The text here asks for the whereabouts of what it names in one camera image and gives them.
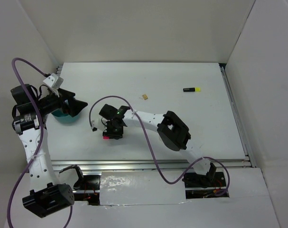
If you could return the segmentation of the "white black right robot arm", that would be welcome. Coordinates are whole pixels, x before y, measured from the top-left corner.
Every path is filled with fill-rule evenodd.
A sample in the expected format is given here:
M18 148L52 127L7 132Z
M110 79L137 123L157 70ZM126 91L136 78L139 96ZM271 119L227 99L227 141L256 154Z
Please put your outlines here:
M125 127L139 127L157 132L164 145L181 155L193 164L193 169L204 186L215 181L216 167L195 146L188 126L172 111L165 114L152 114L132 110L128 106L119 109L105 104L99 115L106 120L103 136L110 139L121 139Z

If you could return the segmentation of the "yellow black highlighter marker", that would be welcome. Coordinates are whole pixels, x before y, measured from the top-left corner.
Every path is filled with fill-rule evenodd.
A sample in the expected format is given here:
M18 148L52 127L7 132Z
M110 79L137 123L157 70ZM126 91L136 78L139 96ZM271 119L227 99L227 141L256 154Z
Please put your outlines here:
M200 87L183 88L183 92L200 92Z

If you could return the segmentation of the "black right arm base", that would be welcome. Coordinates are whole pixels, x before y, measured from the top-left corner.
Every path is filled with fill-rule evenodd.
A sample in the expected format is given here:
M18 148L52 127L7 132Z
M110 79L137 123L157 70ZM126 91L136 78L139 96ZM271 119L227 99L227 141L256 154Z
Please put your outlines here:
M226 180L222 171L217 171L212 180L194 172L186 173L182 178L186 188L223 188Z

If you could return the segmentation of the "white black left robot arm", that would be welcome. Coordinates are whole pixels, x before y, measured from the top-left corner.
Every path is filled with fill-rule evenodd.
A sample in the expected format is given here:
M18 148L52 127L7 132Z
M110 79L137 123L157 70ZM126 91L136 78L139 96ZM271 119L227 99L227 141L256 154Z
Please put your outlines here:
M75 93L59 88L58 94L49 92L43 98L31 85L11 90L16 102L12 109L12 127L19 136L30 167L30 193L22 199L25 209L44 218L74 204L72 188L60 183L51 162L47 144L46 118L60 110L76 117L87 102L75 99Z

